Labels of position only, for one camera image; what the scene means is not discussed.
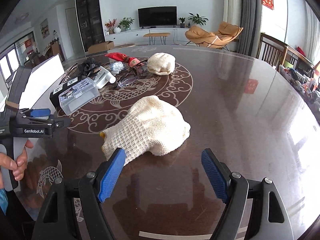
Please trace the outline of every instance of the white gloves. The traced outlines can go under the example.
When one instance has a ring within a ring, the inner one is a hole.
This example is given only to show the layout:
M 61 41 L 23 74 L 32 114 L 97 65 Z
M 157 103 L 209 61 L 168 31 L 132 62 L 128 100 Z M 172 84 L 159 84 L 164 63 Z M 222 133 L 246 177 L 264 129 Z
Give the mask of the white gloves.
M 189 137 L 190 125 L 180 111 L 157 96 L 138 100 L 127 116 L 100 133 L 102 151 L 107 160 L 117 147 L 126 153 L 124 165 L 146 151 L 165 155 L 177 149 Z

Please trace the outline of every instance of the wooden stool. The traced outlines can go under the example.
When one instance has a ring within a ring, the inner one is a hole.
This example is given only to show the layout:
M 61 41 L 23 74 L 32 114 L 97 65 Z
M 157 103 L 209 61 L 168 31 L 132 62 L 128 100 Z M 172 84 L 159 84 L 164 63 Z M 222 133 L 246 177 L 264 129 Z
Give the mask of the wooden stool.
M 167 44 L 166 37 L 168 37 L 169 35 L 170 35 L 170 33 L 148 33 L 148 34 L 143 35 L 143 37 L 149 37 L 149 45 L 155 44 L 156 37 L 160 37 L 161 44 L 166 45 Z

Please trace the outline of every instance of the human hand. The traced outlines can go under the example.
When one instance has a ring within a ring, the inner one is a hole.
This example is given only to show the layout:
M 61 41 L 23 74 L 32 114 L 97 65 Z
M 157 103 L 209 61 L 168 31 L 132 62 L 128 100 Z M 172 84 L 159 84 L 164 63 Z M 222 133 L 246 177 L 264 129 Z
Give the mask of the human hand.
M 28 163 L 28 156 L 27 156 L 27 148 L 33 148 L 32 142 L 27 140 L 26 145 L 22 151 L 22 154 L 18 156 L 17 162 L 15 162 L 13 159 L 11 159 L 9 156 L 7 156 L 4 153 L 0 153 L 0 166 L 13 171 L 13 175 L 16 181 L 22 180 L 24 176 L 24 171 L 27 167 Z M 0 171 L 0 189 L 4 188 L 3 180 L 2 180 L 2 174 Z

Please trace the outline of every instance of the tv stand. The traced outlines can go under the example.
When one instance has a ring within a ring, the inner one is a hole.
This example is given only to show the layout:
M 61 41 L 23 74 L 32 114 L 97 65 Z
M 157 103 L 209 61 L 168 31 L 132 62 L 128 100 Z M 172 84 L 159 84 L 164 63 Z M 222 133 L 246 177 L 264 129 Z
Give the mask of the tv stand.
M 172 27 L 161 28 L 159 26 L 157 26 L 157 28 L 148 28 L 148 27 L 144 27 L 143 29 L 141 28 L 142 27 L 136 30 L 133 29 L 125 32 L 106 35 L 105 41 L 113 41 L 115 46 L 122 45 L 122 44 L 130 44 L 130 43 L 134 43 L 137 46 L 149 45 L 149 38 L 143 37 L 143 36 L 150 33 L 161 33 L 161 34 L 170 33 L 165 39 L 166 44 L 168 45 L 171 45 L 171 44 L 185 45 L 189 41 L 185 36 L 185 32 L 188 30 L 188 28 L 184 28 L 184 29 L 172 28 Z M 161 45 L 160 38 L 156 38 L 155 45 Z

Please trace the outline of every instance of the clear plastic box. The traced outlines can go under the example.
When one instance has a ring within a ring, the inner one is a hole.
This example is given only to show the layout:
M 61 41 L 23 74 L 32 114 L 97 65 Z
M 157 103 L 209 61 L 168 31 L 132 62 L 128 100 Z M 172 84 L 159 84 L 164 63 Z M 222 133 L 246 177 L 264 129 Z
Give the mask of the clear plastic box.
M 65 114 L 70 115 L 99 95 L 96 83 L 86 78 L 60 94 L 59 102 Z

